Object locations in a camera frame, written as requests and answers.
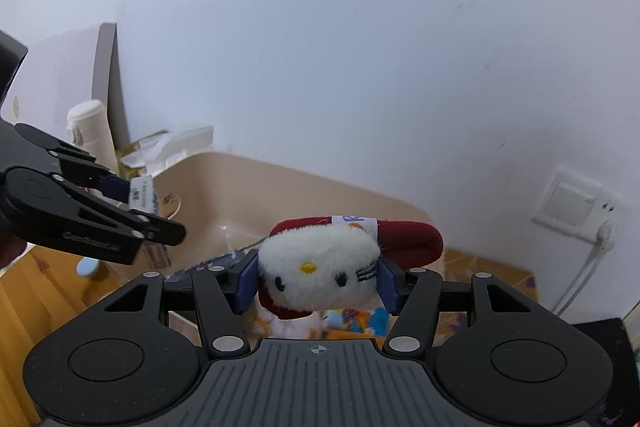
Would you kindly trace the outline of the long dark blue box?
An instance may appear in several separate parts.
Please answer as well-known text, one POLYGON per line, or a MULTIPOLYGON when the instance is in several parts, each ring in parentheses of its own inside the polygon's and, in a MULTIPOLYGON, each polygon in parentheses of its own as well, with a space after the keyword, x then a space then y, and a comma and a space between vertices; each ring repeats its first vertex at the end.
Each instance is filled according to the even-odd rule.
POLYGON ((205 271, 213 267, 221 267, 225 270, 231 270, 240 265, 250 254, 257 253, 257 251, 257 245, 250 245, 241 249, 233 249, 233 251, 227 251, 220 256, 205 259, 195 263, 195 265, 170 273, 166 275, 165 281, 169 283, 185 281, 193 273, 205 271))

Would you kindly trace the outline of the hello kitty red plush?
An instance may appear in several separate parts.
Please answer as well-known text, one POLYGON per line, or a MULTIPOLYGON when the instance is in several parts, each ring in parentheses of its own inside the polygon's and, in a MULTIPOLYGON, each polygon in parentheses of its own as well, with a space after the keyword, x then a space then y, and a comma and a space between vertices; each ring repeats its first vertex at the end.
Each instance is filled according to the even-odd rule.
POLYGON ((444 250, 425 222, 357 216, 306 217, 278 223, 258 248, 260 304, 281 320, 317 311, 366 309, 376 296, 378 260, 423 268, 444 250))

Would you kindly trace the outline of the colorful cartoon snack pack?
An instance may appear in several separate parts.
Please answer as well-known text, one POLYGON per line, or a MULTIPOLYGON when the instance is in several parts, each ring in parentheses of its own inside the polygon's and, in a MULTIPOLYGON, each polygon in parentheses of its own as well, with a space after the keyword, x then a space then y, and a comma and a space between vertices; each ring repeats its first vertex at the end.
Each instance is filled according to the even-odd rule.
POLYGON ((382 345, 394 322, 384 308, 316 311, 301 319, 281 320, 257 307, 250 333, 260 338, 282 339, 372 338, 382 345))

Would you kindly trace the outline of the blue hair brush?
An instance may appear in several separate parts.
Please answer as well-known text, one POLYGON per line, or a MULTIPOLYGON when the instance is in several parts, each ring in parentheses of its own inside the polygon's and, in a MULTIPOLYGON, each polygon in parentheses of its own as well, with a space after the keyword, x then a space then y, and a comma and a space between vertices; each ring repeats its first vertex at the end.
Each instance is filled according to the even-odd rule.
POLYGON ((76 273, 78 277, 93 277, 100 269, 101 261, 89 257, 82 257, 76 265, 76 273))

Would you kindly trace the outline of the purple floral table mat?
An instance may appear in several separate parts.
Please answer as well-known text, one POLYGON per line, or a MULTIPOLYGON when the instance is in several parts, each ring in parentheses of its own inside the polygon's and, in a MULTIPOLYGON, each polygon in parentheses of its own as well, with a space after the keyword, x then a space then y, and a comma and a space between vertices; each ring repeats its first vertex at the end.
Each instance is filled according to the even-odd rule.
POLYGON ((469 282, 476 272, 487 272, 521 291, 529 299, 538 300, 534 273, 513 265, 447 248, 435 267, 446 281, 451 282, 469 282))

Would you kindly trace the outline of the white thermos bottle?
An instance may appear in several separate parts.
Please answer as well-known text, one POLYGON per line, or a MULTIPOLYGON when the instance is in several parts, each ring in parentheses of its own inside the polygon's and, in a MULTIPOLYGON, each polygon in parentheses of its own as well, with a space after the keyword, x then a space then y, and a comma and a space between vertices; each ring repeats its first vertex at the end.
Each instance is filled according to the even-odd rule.
POLYGON ((66 120, 70 143, 91 154, 100 165, 118 173, 106 106, 100 100, 79 103, 67 112, 66 120))

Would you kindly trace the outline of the beige plastic storage bin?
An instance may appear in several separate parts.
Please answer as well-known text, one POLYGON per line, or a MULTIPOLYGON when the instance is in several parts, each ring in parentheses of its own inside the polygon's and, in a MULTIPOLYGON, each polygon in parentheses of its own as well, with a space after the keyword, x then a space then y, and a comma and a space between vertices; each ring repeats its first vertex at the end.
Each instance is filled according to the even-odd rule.
POLYGON ((169 248, 167 256, 141 254, 133 265, 114 265, 124 281, 148 271, 169 275, 250 246, 286 219, 336 215, 430 219, 400 199, 226 153, 183 159, 155 177, 154 190, 160 214, 182 223, 186 239, 169 248))

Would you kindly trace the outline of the tissue pack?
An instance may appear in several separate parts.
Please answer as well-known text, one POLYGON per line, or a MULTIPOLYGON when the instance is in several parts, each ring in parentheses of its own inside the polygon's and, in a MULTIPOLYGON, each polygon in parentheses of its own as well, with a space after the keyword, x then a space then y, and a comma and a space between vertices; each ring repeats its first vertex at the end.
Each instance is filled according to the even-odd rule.
POLYGON ((157 176, 188 157, 211 152, 213 142, 213 126, 162 130, 124 147, 119 164, 137 176, 157 176))

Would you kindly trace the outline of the lilac headboard panel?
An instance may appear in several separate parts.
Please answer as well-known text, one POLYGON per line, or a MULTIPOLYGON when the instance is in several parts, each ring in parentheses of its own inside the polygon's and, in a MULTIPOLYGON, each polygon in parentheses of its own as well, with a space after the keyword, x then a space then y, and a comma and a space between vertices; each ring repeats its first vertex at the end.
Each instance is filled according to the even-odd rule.
POLYGON ((117 25, 100 23, 63 32, 29 47, 1 104, 1 118, 26 122, 67 138, 66 115, 73 106, 101 101, 115 145, 128 139, 117 25))

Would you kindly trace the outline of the wall socket with switch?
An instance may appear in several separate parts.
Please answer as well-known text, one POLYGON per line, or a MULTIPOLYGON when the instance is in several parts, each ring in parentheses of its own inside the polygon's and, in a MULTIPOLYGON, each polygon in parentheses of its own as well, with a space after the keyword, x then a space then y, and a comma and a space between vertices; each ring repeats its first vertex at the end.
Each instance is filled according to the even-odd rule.
POLYGON ((619 232, 631 214, 622 195, 597 181, 556 168, 532 220, 549 230, 594 244, 602 225, 619 232))

